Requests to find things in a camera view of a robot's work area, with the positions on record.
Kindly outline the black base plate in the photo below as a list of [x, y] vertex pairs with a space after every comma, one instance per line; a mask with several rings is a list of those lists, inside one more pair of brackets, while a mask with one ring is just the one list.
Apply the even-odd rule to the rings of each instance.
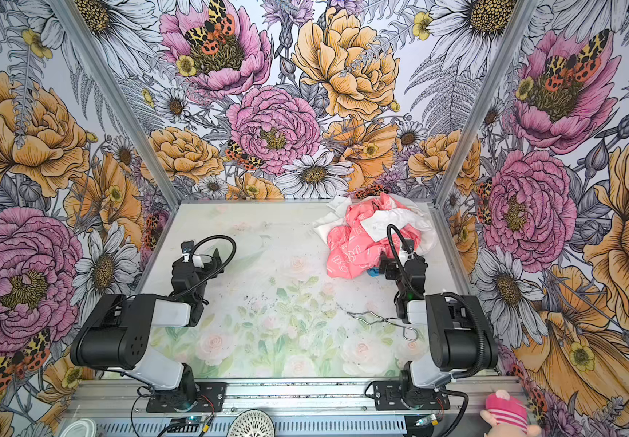
[[192, 387], [158, 391], [150, 396], [147, 413], [220, 413], [226, 398], [226, 382], [196, 382]]
[[419, 389], [399, 380], [372, 381], [365, 396], [377, 411], [441, 411], [450, 407], [447, 395], [431, 389]]

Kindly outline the right aluminium corner post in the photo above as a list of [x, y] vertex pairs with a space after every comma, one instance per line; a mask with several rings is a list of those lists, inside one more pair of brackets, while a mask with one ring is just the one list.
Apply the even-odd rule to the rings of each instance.
[[434, 205], [440, 209], [446, 201], [456, 179], [462, 169], [463, 162], [472, 149], [476, 133], [482, 124], [495, 92], [498, 90], [501, 80], [504, 78], [514, 54], [520, 48], [521, 40], [529, 28], [531, 16], [538, 7], [538, 1], [518, 1], [505, 35], [498, 46], [498, 54], [487, 69], [487, 76], [482, 84], [469, 118], [458, 140], [455, 154], [449, 161], [446, 173], [440, 180], [440, 186], [436, 190]]

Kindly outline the pink plush toy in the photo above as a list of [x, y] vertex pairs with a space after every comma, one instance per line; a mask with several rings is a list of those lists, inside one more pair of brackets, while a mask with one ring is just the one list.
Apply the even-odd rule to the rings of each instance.
[[529, 423], [526, 406], [508, 391], [498, 390], [487, 397], [481, 418], [490, 426], [485, 437], [537, 437], [542, 429]]

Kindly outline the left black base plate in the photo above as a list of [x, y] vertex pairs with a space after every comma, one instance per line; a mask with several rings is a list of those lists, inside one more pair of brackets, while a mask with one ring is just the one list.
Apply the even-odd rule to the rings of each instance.
[[158, 391], [150, 396], [147, 413], [220, 413], [226, 398], [226, 382], [196, 382], [192, 387]]

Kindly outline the left aluminium corner post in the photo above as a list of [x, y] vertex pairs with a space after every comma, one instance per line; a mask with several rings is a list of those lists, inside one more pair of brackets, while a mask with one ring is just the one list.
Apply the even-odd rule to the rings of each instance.
[[182, 198], [168, 178], [154, 149], [138, 119], [134, 116], [129, 102], [116, 82], [112, 70], [105, 63], [105, 56], [96, 47], [92, 34], [85, 25], [74, 1], [52, 1], [52, 11], [61, 22], [63, 29], [77, 48], [78, 56], [86, 63], [95, 82], [109, 99], [114, 114], [118, 116], [124, 132], [138, 150], [155, 183], [165, 197], [170, 211], [178, 211]]

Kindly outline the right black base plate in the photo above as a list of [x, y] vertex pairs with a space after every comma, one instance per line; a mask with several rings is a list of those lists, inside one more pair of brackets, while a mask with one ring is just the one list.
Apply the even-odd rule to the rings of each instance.
[[447, 395], [431, 389], [419, 389], [399, 380], [372, 381], [365, 396], [377, 411], [441, 411], [450, 407]]

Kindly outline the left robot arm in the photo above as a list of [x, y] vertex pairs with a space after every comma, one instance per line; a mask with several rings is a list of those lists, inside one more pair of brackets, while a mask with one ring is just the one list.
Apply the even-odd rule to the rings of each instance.
[[191, 366], [167, 358], [150, 345], [154, 328], [194, 328], [205, 308], [205, 287], [225, 272], [236, 256], [236, 241], [214, 235], [196, 243], [185, 241], [172, 264], [167, 295], [106, 295], [96, 303], [72, 342], [76, 366], [119, 373], [141, 382], [149, 391], [148, 411], [218, 412], [223, 383], [200, 387]]

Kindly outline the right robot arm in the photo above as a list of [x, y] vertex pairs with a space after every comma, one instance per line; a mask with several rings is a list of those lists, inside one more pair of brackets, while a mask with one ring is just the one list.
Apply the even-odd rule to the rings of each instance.
[[447, 408], [447, 386], [476, 376], [498, 364], [498, 346], [476, 296], [452, 291], [426, 293], [426, 259], [415, 253], [413, 240], [389, 224], [390, 253], [383, 253], [378, 271], [397, 287], [394, 304], [402, 327], [418, 337], [425, 331], [427, 354], [409, 360], [397, 386], [374, 384], [381, 408], [408, 410]]

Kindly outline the white cloth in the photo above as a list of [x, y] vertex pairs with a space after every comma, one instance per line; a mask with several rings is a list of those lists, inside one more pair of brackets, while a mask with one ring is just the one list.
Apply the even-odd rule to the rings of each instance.
[[357, 222], [373, 242], [381, 242], [387, 238], [387, 226], [392, 224], [400, 231], [411, 227], [413, 231], [420, 233], [420, 242], [415, 244], [415, 251], [420, 255], [426, 255], [438, 244], [438, 233], [432, 223], [430, 215], [422, 211], [412, 200], [398, 195], [387, 195], [382, 200], [382, 195], [372, 196], [364, 200], [354, 201], [352, 198], [341, 196], [331, 200], [327, 207], [329, 213], [315, 220], [312, 227], [316, 234], [327, 241], [327, 236], [332, 229], [347, 224], [347, 214], [353, 207], [373, 208], [373, 212], [365, 218], [359, 218]]

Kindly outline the aluminium corner post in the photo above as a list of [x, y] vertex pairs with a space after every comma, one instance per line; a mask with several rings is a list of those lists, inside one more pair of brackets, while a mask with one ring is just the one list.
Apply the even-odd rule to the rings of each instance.
[[505, 35], [498, 46], [498, 54], [487, 69], [487, 76], [482, 84], [469, 118], [458, 140], [455, 154], [449, 161], [446, 173], [440, 180], [440, 186], [436, 190], [434, 205], [440, 209], [446, 201], [456, 179], [462, 169], [463, 162], [472, 149], [476, 133], [482, 124], [495, 92], [498, 90], [501, 80], [504, 78], [514, 54], [520, 48], [521, 40], [529, 28], [531, 16], [538, 7], [538, 1], [518, 1]]
[[92, 34], [85, 25], [74, 1], [52, 1], [52, 11], [61, 22], [63, 29], [77, 48], [78, 56], [86, 63], [95, 82], [109, 99], [114, 114], [118, 116], [124, 132], [138, 150], [155, 183], [165, 197], [170, 211], [178, 211], [182, 198], [168, 178], [154, 149], [138, 119], [134, 116], [129, 102], [116, 82], [112, 70], [105, 63], [105, 56], [96, 47]]

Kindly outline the aluminium front rail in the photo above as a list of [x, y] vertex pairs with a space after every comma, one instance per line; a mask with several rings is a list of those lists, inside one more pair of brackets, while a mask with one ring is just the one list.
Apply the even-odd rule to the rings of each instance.
[[151, 412], [132, 380], [83, 382], [59, 428], [61, 436], [225, 436], [234, 420], [265, 413], [278, 436], [438, 436], [462, 401], [405, 410], [384, 406], [370, 378], [227, 379], [219, 390], [201, 380], [209, 398], [194, 412]]

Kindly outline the pink patterned cloth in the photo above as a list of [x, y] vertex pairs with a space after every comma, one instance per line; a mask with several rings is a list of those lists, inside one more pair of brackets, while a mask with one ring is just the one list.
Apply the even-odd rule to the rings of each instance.
[[406, 227], [400, 231], [390, 224], [387, 226], [387, 238], [381, 242], [373, 242], [363, 231], [358, 219], [365, 218], [373, 212], [373, 208], [353, 207], [345, 218], [347, 224], [332, 229], [327, 236], [329, 255], [327, 258], [327, 275], [334, 279], [352, 280], [369, 269], [378, 267], [381, 254], [393, 256], [396, 251], [399, 258], [415, 250], [420, 242], [420, 233]]

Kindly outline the white perforated round object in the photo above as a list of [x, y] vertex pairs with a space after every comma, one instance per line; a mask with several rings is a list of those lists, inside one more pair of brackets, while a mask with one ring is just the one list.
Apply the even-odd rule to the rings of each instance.
[[230, 424], [227, 437], [275, 437], [276, 428], [271, 417], [261, 410], [248, 410]]

